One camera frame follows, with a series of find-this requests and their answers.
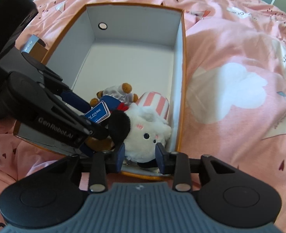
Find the pink striped white plush toy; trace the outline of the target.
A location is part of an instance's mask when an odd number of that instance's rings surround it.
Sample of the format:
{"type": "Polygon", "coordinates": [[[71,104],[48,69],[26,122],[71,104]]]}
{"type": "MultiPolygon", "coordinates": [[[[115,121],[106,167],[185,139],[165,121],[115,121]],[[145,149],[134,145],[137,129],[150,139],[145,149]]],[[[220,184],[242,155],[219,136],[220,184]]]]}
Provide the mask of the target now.
{"type": "Polygon", "coordinates": [[[168,110],[168,99],[155,91],[145,92],[129,105],[125,111],[130,119],[130,132],[124,140],[127,160],[140,168],[157,167],[156,144],[165,146],[171,137],[168,110]]]}

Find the brown bear plush with tag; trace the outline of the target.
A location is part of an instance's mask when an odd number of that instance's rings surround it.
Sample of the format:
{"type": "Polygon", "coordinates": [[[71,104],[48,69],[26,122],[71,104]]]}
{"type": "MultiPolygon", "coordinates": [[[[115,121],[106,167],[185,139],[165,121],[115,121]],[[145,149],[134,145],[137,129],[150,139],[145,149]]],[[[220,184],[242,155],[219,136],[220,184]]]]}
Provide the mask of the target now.
{"type": "Polygon", "coordinates": [[[109,135],[103,140],[90,137],[86,144],[95,151],[108,151],[122,144],[130,132],[130,118],[125,114],[130,104],[138,100],[129,83],[111,86],[97,93],[90,101],[91,110],[84,117],[100,124],[109,135]]]}

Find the small dark patterned box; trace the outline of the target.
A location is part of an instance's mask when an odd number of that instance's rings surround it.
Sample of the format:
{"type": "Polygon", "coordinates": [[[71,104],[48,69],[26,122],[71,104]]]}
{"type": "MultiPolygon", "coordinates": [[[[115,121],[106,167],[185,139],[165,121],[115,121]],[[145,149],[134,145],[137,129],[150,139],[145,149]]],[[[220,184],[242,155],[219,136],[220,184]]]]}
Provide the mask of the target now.
{"type": "Polygon", "coordinates": [[[46,55],[47,51],[48,50],[45,48],[45,42],[35,35],[31,35],[21,48],[21,52],[28,53],[31,57],[40,62],[46,55]]]}

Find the orange cardboard storage box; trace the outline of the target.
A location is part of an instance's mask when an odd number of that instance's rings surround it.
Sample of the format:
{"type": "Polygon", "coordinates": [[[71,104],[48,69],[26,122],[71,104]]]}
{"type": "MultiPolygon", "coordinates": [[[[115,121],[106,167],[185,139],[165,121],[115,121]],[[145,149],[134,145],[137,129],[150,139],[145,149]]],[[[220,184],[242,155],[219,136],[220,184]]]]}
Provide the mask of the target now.
{"type": "Polygon", "coordinates": [[[169,152],[180,149],[185,108],[184,11],[139,3],[84,5],[42,59],[86,101],[129,83],[171,127],[169,152]]]}

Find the pink printed bed duvet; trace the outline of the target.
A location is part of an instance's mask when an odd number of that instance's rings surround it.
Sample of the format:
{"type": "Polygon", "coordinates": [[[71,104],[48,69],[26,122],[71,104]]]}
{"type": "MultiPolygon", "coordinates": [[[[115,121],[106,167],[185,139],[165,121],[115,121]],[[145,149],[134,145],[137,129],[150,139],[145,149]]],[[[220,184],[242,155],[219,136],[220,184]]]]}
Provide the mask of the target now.
{"type": "Polygon", "coordinates": [[[186,110],[182,152],[210,154],[270,184],[286,232],[286,13],[261,0],[35,0],[17,39],[47,47],[85,4],[137,2],[185,11],[186,110]]]}

